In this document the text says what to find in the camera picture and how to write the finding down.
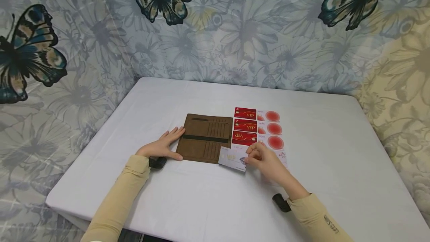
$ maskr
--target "forearm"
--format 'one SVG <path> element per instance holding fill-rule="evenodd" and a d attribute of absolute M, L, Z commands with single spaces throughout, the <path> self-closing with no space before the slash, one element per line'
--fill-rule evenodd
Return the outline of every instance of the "forearm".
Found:
<path fill-rule="evenodd" d="M 305 198 L 309 196 L 309 192 L 298 182 L 298 180 L 291 175 L 291 173 L 285 169 L 283 179 L 280 181 L 280 185 L 285 189 L 288 197 L 291 200 Z"/>
<path fill-rule="evenodd" d="M 117 242 L 137 194 L 149 175 L 147 157 L 132 155 L 99 206 L 81 242 Z"/>
<path fill-rule="evenodd" d="M 315 242 L 350 242 L 351 237 L 328 214 L 317 196 L 291 200 L 288 204 L 300 224 L 308 231 Z"/>

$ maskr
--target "table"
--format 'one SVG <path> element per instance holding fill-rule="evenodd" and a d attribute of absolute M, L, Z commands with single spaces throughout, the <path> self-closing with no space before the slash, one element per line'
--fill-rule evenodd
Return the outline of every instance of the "table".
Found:
<path fill-rule="evenodd" d="M 141 78 L 46 199 L 86 228 L 145 143 L 186 115 L 232 117 L 234 108 L 281 118 L 291 173 L 356 241 L 428 241 L 430 230 L 355 98 L 195 81 Z M 169 160 L 152 171 L 125 228 L 172 241 L 309 241 L 271 198 L 285 192 L 258 170 Z"/>

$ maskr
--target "right hand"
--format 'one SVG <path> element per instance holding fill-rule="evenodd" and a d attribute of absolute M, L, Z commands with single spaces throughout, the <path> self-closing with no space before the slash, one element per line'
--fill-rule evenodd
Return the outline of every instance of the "right hand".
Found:
<path fill-rule="evenodd" d="M 248 157 L 244 161 L 260 170 L 270 180 L 281 183 L 289 175 L 289 171 L 281 163 L 275 152 L 262 143 L 254 143 L 246 150 Z"/>

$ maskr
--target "floral fabric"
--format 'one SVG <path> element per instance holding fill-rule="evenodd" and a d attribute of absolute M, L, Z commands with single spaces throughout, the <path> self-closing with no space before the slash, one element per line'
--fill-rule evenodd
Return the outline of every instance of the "floral fabric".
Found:
<path fill-rule="evenodd" d="M 430 225 L 430 0 L 379 0 L 351 30 L 325 0 L 191 0 L 174 26 L 136 0 L 0 0 L 0 35 L 33 4 L 68 74 L 0 105 L 1 241 L 79 241 L 45 197 L 142 76 L 354 95 Z"/>

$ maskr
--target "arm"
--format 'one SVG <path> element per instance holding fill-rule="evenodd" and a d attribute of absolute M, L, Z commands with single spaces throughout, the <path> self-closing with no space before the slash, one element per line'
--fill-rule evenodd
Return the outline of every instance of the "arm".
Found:
<path fill-rule="evenodd" d="M 97 209 L 81 242 L 116 242 L 137 194 L 149 176 L 147 157 L 132 155 Z"/>
<path fill-rule="evenodd" d="M 97 209 L 81 242 L 117 242 L 134 199 L 149 176 L 149 157 L 170 157 L 178 161 L 182 156 L 170 151 L 172 142 L 186 130 L 181 127 L 165 132 L 159 140 L 140 148 L 132 155 L 121 175 Z"/>
<path fill-rule="evenodd" d="M 246 151 L 245 162 L 258 168 L 268 179 L 281 185 L 297 220 L 315 242 L 350 242 L 351 237 L 328 214 L 317 196 L 310 194 L 284 167 L 276 154 L 261 143 L 255 143 Z"/>

